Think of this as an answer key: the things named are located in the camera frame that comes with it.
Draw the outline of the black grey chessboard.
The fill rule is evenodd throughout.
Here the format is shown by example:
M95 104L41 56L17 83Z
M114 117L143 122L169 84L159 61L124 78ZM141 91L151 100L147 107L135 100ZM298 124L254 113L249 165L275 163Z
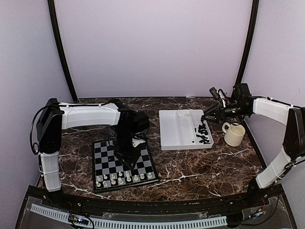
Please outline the black grey chessboard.
M103 193L109 191L115 191L122 188L128 187L138 187L142 185L147 185L154 183L159 180L153 158L148 146L148 143L143 143L137 146L140 151L139 160L135 169L131 170L124 163L122 163L114 154L114 145L116 144L116 139L96 141L93 143L93 153L92 153L92 179L93 179L93 191L94 193ZM132 177L131 183L126 183L125 171L129 171ZM123 173L124 184L118 184L118 174ZM148 178L147 174L151 173L152 178ZM140 174L144 174L145 178L140 179ZM103 175L108 177L107 180L103 179ZM139 177L138 181L134 181L133 177L137 175ZM101 181L100 187L96 187L96 177L99 176ZM111 181L115 180L116 184L112 185ZM103 186L103 181L108 183L108 186Z

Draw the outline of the white plastic compartment tray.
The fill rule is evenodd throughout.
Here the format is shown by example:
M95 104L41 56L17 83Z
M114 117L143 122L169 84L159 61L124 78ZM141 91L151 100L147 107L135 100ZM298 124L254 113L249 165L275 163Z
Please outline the white plastic compartment tray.
M160 110L161 150L190 150L212 148L214 140L211 131L211 144L199 144L194 127L200 123L203 110Z

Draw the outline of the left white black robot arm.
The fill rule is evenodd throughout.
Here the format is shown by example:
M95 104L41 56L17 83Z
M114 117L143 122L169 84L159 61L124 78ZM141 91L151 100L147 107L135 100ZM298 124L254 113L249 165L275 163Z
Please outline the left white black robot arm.
M144 112L136 112L117 99L104 104L69 104L51 98L33 117L30 134L35 132L37 141L30 137L30 147L33 154L40 157L44 185L50 192L48 199L57 208L67 204L67 197L60 192L61 132L95 125L113 127L115 155L129 169L134 169L140 157L140 146L146 142L141 132L150 128L149 117Z

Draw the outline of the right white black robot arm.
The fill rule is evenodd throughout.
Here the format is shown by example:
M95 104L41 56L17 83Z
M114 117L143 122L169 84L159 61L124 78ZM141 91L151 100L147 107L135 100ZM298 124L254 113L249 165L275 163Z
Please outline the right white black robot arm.
M239 83L233 87L231 96L222 89L210 88L216 104L204 111L202 120L219 125L230 118L243 120L256 116L281 126L282 134L270 131L272 143L275 137L282 137L279 153L267 167L256 176L253 186L266 189L282 180L292 168L305 161L305 109L285 103L272 97L252 95L248 84Z

